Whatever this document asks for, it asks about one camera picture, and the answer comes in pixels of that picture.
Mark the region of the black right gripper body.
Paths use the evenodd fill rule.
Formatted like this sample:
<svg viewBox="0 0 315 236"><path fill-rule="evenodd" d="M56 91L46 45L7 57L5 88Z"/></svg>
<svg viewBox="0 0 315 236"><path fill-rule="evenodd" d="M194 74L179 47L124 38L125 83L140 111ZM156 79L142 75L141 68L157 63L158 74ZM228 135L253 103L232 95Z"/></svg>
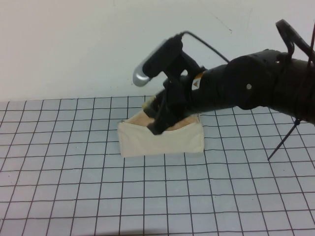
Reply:
<svg viewBox="0 0 315 236"><path fill-rule="evenodd" d="M191 114L189 106L193 77L181 73L166 73L166 76L163 82L162 118L165 121L182 121Z"/></svg>

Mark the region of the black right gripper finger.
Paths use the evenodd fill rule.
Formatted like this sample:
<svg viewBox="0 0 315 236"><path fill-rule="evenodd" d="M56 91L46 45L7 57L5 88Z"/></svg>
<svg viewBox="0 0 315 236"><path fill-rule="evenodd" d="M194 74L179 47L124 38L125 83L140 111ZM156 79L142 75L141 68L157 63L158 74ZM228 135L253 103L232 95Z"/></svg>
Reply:
<svg viewBox="0 0 315 236"><path fill-rule="evenodd" d="M145 103L143 104L143 111L148 117L156 117L162 104L164 94L164 91L160 91L156 95L146 99Z"/></svg>
<svg viewBox="0 0 315 236"><path fill-rule="evenodd" d="M168 107L162 107L158 110L147 108L147 116L153 118L154 121L147 125L147 128L154 135L160 135L171 126L183 118L183 113L176 110L171 110Z"/></svg>

